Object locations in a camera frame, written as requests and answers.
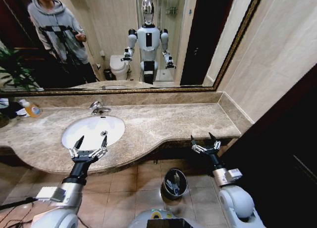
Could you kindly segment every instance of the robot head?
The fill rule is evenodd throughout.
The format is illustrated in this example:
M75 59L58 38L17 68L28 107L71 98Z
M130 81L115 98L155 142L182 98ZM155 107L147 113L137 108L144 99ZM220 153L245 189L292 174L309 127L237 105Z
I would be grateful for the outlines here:
M153 16L154 16L154 5L152 0L143 0L142 4L142 11L144 22L146 25L152 24Z

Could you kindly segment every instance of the glass shower door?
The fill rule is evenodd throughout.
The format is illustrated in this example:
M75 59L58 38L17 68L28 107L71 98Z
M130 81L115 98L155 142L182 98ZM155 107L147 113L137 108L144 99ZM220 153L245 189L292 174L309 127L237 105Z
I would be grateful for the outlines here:
M139 17L139 27L144 24L141 10L142 0L137 0L137 9ZM180 33L183 20L183 10L185 0L153 0L154 18L153 22L159 30L168 30L168 49L174 65L177 63ZM174 82L175 68L166 69L166 62L162 54L161 45L157 50L156 61L158 62L158 71L154 80L154 85L169 86Z

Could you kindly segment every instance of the gray hoodie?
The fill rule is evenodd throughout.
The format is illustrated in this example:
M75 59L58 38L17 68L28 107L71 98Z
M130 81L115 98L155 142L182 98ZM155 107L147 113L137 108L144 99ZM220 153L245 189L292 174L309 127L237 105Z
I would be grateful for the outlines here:
M41 27L45 28L46 26L51 26L54 31L58 31L60 30L58 26L62 25L65 27L71 27L73 30L82 34L85 34L85 32L72 12L70 12L70 10L64 6L62 2L59 0L53 1L54 7L49 12L42 8L37 0L32 0L32 3L28 6L28 11L44 48L50 51L50 53L53 53L55 50L59 58L63 62L66 62L66 50L63 43L60 42L55 32L45 31L46 34L43 34ZM64 33L67 46L83 64L88 63L88 56L85 47L81 46L70 30L66 30Z

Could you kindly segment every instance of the white sink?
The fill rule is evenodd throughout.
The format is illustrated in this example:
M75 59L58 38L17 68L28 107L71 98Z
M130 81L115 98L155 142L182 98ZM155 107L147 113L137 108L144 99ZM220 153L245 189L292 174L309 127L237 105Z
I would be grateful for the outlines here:
M121 119L111 116L89 117L78 120L70 125L61 138L66 148L72 148L82 136L84 141L80 150L99 149L103 139L102 133L107 131L107 146L118 141L124 133L124 123Z

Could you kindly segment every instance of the door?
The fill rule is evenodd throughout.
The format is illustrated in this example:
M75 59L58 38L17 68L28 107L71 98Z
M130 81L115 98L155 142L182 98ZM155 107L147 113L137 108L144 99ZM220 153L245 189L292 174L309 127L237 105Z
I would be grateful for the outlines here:
M233 0L197 0L181 85L202 85Z

